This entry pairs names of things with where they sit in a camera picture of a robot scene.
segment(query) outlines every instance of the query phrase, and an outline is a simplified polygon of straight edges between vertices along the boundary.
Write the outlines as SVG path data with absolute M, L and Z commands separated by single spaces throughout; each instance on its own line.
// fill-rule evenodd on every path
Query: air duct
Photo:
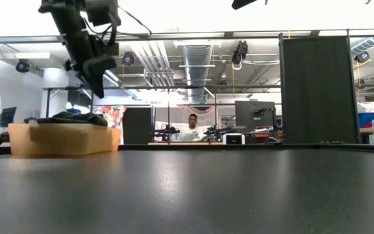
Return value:
M 210 64 L 212 57 L 212 45 L 184 45 L 182 55 L 184 63 L 187 66 L 195 66 L 193 68 L 186 67 L 187 85 L 198 86 L 206 85 L 205 79 L 208 74 L 208 67 L 197 67 Z M 190 103 L 204 103 L 204 90 L 200 88 L 188 89 L 188 101 Z
M 352 43 L 351 55 L 357 56 L 374 47 L 374 37 L 365 38 Z

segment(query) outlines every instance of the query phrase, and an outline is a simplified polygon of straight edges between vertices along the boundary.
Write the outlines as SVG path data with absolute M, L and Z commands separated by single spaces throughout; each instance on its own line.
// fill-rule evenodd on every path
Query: black cloth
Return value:
M 60 112 L 51 118 L 40 118 L 39 124 L 94 124 L 108 127 L 108 122 L 102 114 L 72 114 L 66 111 Z

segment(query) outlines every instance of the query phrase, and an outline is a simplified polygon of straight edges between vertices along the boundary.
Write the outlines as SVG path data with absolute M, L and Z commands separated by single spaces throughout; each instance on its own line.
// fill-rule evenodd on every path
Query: white wall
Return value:
M 13 65 L 0 61 L 1 109 L 17 107 L 14 123 L 40 116 L 42 87 L 41 77 L 19 73 Z
M 43 87 L 66 87 L 69 85 L 69 77 L 73 75 L 72 71 L 65 71 L 58 68 L 47 68 L 43 74 Z M 45 118 L 46 106 L 47 106 L 47 91 L 40 91 L 41 100 L 41 117 Z M 66 111 L 66 103 L 68 102 L 68 91 L 61 90 L 57 92 L 53 98 L 50 99 L 49 105 L 49 117 L 52 117 L 59 112 Z

